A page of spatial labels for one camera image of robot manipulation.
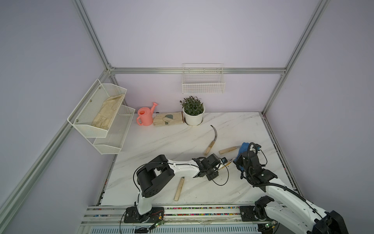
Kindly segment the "blue fluffy rag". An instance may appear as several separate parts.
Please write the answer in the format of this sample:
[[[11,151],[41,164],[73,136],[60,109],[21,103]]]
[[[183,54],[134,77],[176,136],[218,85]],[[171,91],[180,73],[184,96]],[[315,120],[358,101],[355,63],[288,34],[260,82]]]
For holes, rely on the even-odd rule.
[[[243,158],[247,155],[248,147],[249,147],[249,143],[244,142],[239,149],[237,157],[233,160],[233,163],[236,165],[237,169],[241,172],[244,171]]]

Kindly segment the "sickle with wooden handle middle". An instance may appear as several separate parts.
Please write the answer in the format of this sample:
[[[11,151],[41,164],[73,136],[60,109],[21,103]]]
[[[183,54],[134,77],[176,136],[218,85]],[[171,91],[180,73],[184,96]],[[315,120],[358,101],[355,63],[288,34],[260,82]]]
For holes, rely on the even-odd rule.
[[[218,168],[218,170],[221,170],[227,166],[229,166],[232,162],[233,162],[234,158],[230,159],[229,161],[227,161],[225,164],[221,164]]]

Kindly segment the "sickle with wooden handle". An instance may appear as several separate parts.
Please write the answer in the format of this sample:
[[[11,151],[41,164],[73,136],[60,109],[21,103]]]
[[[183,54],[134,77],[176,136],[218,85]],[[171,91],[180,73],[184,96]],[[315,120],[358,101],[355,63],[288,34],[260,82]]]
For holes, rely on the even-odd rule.
[[[229,166],[232,162],[233,162],[234,158],[230,159],[229,161],[227,161],[225,164],[221,164],[218,168],[218,170],[221,170],[227,166]]]
[[[239,146],[232,146],[232,147],[229,147],[229,148],[226,148],[226,149],[223,149],[223,150],[220,150],[219,151],[219,154],[222,155],[222,154],[225,154],[225,153],[228,153],[228,152],[231,152],[231,151],[234,151],[236,149],[240,149],[240,145]]]
[[[182,189],[183,189],[184,181],[185,181],[185,177],[183,176],[183,177],[181,177],[180,182],[178,184],[178,187],[177,187],[177,190],[176,190],[176,193],[175,193],[175,196],[174,196],[174,201],[179,200]]]
[[[204,151],[204,156],[207,156],[208,153],[211,151],[212,147],[214,146],[214,144],[215,144],[215,142],[217,140],[217,136],[218,136],[216,128],[213,125],[211,125],[211,127],[214,130],[214,139],[211,141],[211,143],[208,145],[208,147]]]

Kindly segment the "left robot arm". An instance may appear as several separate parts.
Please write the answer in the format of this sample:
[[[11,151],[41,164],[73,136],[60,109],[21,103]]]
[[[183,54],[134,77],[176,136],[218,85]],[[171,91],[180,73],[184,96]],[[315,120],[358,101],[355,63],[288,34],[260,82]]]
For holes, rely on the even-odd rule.
[[[218,170],[225,166],[226,160],[215,154],[208,157],[198,157],[189,161],[173,161],[165,155],[158,155],[148,163],[141,165],[133,174],[133,182],[138,189],[135,207],[139,215],[145,215],[152,210],[153,197],[173,179],[177,177],[200,178],[214,180]]]

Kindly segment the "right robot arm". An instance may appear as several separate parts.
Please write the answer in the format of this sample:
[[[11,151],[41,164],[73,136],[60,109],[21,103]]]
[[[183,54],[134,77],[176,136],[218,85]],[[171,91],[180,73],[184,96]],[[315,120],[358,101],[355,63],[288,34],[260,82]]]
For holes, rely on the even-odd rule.
[[[263,168],[257,151],[243,152],[233,162],[241,172],[242,179],[266,193],[255,202],[250,212],[254,219],[274,220],[295,234],[348,233],[339,213],[328,212],[288,188],[276,174]]]

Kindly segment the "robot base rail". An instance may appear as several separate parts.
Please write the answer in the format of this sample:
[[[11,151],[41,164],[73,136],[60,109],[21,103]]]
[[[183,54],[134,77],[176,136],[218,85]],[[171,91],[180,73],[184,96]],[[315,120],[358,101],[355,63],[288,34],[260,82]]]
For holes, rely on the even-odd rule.
[[[153,214],[149,223],[125,223],[125,206],[92,206],[84,215],[79,234],[281,234],[274,221],[247,221],[239,205],[171,205]]]

